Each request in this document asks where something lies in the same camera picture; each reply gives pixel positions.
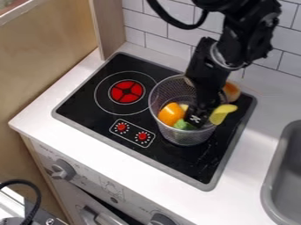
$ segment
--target white backsplash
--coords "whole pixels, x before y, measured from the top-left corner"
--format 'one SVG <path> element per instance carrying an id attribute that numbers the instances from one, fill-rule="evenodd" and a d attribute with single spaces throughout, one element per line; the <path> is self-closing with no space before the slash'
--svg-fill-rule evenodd
<path id="1" fill-rule="evenodd" d="M 195 23 L 202 10 L 191 0 L 158 0 L 175 18 L 187 24 Z M 273 38 L 274 50 L 269 58 L 257 64 L 279 75 L 301 77 L 301 0 L 279 1 L 283 6 L 281 21 Z M 220 37 L 224 16 L 210 13 L 206 22 L 192 31 L 180 30 L 158 17 L 146 0 L 122 0 L 127 41 L 165 54 L 190 60 L 201 37 Z M 241 73 L 245 76 L 248 69 Z"/>

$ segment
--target toy stove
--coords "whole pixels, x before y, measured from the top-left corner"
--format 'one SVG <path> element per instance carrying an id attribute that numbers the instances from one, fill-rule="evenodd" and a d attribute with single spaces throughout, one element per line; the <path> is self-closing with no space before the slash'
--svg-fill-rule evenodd
<path id="1" fill-rule="evenodd" d="M 239 109 L 203 144 L 165 140 L 148 109 L 156 83 L 180 74 L 128 54 L 116 54 L 53 111 L 53 116 L 203 191 L 212 190 L 255 107 L 242 94 Z"/>

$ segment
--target control knob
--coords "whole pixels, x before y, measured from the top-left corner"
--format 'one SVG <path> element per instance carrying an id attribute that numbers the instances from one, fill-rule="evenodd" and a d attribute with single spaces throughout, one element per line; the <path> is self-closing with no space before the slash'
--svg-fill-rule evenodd
<path id="1" fill-rule="evenodd" d="M 51 166 L 54 173 L 51 175 L 53 179 L 64 179 L 64 180 L 72 180 L 77 172 L 73 169 L 73 167 L 62 159 L 58 159 Z"/>
<path id="2" fill-rule="evenodd" d="M 163 214 L 154 214 L 148 225 L 177 225 L 174 221 Z"/>

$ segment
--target orange fruit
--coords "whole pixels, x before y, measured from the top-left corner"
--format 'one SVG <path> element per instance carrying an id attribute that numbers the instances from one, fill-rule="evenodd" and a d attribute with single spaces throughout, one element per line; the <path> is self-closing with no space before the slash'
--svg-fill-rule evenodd
<path id="1" fill-rule="evenodd" d="M 239 99 L 240 88 L 236 84 L 227 81 L 226 85 L 223 87 L 223 91 L 229 102 L 235 102 Z"/>
<path id="2" fill-rule="evenodd" d="M 172 102 L 166 105 L 158 114 L 158 119 L 161 120 L 169 127 L 173 125 L 180 119 L 183 119 L 185 115 L 184 110 L 179 106 L 179 104 Z"/>

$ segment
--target gray sink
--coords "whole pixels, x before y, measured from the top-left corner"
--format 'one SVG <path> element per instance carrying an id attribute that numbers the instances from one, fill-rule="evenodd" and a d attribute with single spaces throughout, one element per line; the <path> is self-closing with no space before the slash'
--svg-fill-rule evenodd
<path id="1" fill-rule="evenodd" d="M 301 225 L 301 120 L 283 130 L 261 188 L 261 203 L 277 224 Z"/>

